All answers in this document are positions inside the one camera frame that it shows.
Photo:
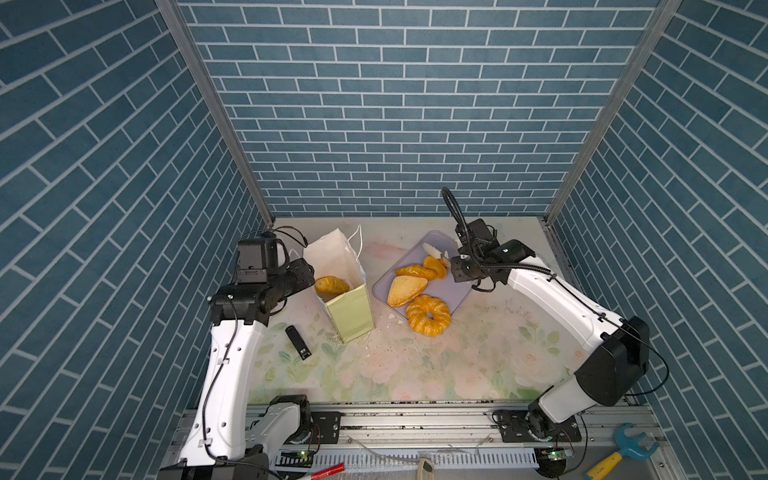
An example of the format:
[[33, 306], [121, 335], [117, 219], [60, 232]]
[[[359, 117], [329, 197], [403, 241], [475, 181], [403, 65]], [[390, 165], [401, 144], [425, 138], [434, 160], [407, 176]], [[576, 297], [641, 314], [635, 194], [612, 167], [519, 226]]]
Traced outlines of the metal tongs with white tips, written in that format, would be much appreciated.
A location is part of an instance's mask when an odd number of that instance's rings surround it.
[[451, 268], [450, 258], [447, 251], [440, 251], [435, 246], [426, 242], [422, 244], [422, 248], [429, 256], [439, 260], [446, 269]]

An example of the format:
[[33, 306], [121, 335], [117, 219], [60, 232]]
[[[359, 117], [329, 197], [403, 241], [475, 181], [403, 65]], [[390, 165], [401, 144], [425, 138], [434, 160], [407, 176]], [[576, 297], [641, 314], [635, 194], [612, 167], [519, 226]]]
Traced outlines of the round brown bun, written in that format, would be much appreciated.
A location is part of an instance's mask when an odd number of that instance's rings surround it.
[[350, 290], [350, 285], [345, 280], [335, 276], [318, 278], [314, 287], [319, 295], [332, 297], [342, 295]]

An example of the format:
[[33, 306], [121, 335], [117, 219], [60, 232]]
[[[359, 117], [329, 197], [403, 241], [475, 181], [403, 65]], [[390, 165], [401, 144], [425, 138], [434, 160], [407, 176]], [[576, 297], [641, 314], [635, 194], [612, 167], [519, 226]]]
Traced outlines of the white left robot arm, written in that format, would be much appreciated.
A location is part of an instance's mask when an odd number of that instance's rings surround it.
[[221, 286], [209, 299], [211, 349], [201, 401], [175, 464], [160, 479], [277, 479], [271, 462], [283, 444], [309, 426], [304, 395], [277, 399], [255, 425], [256, 444], [246, 447], [246, 410], [253, 358], [272, 311], [312, 287], [314, 269], [286, 260], [251, 283]]

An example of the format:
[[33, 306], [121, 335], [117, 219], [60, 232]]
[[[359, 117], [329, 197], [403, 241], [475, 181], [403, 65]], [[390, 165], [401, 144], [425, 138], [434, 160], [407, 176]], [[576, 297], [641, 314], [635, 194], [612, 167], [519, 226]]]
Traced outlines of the white paper gift bag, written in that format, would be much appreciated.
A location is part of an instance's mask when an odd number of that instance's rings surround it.
[[344, 344], [374, 328], [367, 277], [360, 263], [362, 249], [358, 225], [350, 236], [336, 229], [303, 250], [303, 258], [314, 269], [316, 295]]

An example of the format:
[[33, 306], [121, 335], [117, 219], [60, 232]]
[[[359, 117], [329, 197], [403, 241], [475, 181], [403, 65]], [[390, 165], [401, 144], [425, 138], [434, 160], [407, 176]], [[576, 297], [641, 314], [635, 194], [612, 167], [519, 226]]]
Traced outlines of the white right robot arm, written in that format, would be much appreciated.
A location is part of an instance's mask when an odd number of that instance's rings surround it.
[[450, 259], [459, 282], [486, 278], [526, 295], [558, 321], [581, 345], [586, 360], [571, 376], [539, 395], [528, 407], [527, 427], [548, 440], [595, 405], [613, 406], [646, 374], [651, 352], [649, 327], [642, 319], [623, 319], [560, 279], [524, 243], [500, 243], [483, 220], [459, 219], [458, 254]]

